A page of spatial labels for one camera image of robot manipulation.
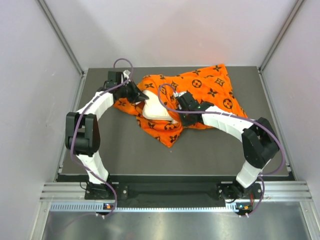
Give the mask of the white pillow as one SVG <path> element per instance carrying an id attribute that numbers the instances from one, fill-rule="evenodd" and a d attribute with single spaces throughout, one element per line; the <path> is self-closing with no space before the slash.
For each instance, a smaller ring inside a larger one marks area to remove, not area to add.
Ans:
<path id="1" fill-rule="evenodd" d="M 169 121 L 177 124 L 178 121 L 174 120 L 168 113 L 167 109 L 162 106 L 158 96 L 149 90 L 144 90 L 143 93 L 148 97 L 144 101 L 142 115 L 148 120 Z"/>

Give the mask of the orange patterned pillowcase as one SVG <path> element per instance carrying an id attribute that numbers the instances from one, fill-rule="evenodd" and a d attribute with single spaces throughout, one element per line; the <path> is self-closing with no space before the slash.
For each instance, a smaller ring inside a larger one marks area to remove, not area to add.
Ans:
<path id="1" fill-rule="evenodd" d="M 208 102 L 218 108 L 240 117 L 247 117 L 245 110 L 240 106 L 233 94 L 233 87 L 227 68 L 224 64 L 204 67 L 175 76 L 149 74 L 143 77 L 137 85 L 141 91 L 152 93 L 155 99 L 162 100 L 163 104 L 171 108 L 168 111 L 169 120 L 147 119 L 143 116 L 143 108 L 147 103 L 130 103 L 121 98 L 114 107 L 124 113 L 136 117 L 138 125 L 153 138 L 156 138 L 170 148 L 177 141 L 185 129 L 178 113 L 174 98 L 174 91 L 190 92 L 199 103 Z"/>

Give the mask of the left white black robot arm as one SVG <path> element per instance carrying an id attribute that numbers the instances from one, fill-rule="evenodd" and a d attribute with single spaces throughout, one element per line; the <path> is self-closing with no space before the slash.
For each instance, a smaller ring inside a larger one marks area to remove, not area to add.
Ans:
<path id="1" fill-rule="evenodd" d="M 70 151 L 71 158 L 88 174 L 85 189 L 87 200 L 115 197 L 109 172 L 104 167 L 99 153 L 99 119 L 120 99 L 125 99 L 131 104 L 148 100 L 148 96 L 137 87 L 131 76 L 129 70 L 108 72 L 106 81 L 92 99 L 81 109 L 66 115 L 65 147 Z"/>

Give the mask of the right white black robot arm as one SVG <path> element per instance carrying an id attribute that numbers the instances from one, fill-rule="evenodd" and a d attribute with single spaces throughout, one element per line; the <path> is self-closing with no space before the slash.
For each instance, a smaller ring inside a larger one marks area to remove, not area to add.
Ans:
<path id="1" fill-rule="evenodd" d="M 173 96 L 178 102 L 177 110 L 185 127 L 201 123 L 217 128 L 242 143 L 245 162 L 235 180 L 222 190 L 221 196 L 228 199 L 245 198 L 251 193 L 252 185 L 265 166 L 280 150 L 270 122 L 263 117 L 257 121 L 239 117 L 207 101 L 199 103 L 187 91 L 174 93 Z"/>

